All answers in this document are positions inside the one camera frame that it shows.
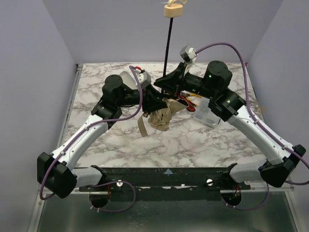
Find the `beige umbrella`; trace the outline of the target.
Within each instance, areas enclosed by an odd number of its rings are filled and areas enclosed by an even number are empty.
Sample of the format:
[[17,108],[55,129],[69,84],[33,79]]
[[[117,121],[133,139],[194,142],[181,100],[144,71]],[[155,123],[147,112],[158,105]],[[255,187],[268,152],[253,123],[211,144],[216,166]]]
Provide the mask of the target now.
[[[167,64],[169,57],[169,47],[173,26],[173,19],[179,17],[183,14],[183,5],[186,4],[185,0],[169,0],[165,2],[164,6],[164,17],[169,18],[169,30],[167,35],[167,43],[164,56],[164,66],[163,66],[163,77],[167,74]],[[151,127],[159,131],[167,131],[169,129],[169,122],[172,117],[178,112],[185,108],[185,105],[179,103],[177,100],[169,100],[163,97],[159,101],[163,103],[164,108],[155,110],[151,113],[143,112],[143,115],[138,119],[138,127],[142,137],[148,136],[147,130],[145,128],[143,118],[149,117],[148,123]]]

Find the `purple umbrella case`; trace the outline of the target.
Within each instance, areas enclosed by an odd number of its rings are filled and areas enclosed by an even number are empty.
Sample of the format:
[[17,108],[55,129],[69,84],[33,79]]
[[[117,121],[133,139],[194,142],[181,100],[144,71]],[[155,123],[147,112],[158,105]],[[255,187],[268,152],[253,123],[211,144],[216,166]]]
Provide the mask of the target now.
[[137,83],[134,77],[131,76],[127,71],[122,71],[120,76],[123,80],[123,83],[132,90],[138,89]]

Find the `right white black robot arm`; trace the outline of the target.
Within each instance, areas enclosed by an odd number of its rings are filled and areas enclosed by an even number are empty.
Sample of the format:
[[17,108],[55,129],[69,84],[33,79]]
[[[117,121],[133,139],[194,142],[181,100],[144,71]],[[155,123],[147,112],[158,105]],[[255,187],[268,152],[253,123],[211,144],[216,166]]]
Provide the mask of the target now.
[[185,64],[181,62],[173,72],[156,79],[154,85],[173,98],[187,91],[209,99],[210,110],[242,132],[265,155],[262,162],[230,165],[227,172],[230,179],[236,183],[265,181],[280,188],[306,150],[282,139],[252,114],[248,102],[229,89],[231,79],[232,72],[222,61],[210,62],[203,77],[185,72]]

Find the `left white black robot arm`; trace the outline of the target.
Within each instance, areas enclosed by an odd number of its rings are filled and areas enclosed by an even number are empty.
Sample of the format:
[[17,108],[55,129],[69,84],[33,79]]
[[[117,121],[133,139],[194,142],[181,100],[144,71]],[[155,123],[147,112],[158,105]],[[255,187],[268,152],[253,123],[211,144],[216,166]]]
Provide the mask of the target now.
[[146,110],[149,106],[146,92],[153,89],[151,77],[145,70],[108,76],[102,97],[83,125],[63,145],[37,158],[40,199],[47,200],[54,195],[65,198],[75,188],[101,184],[105,173],[100,167],[76,169],[77,162],[115,123],[130,120],[140,110]]

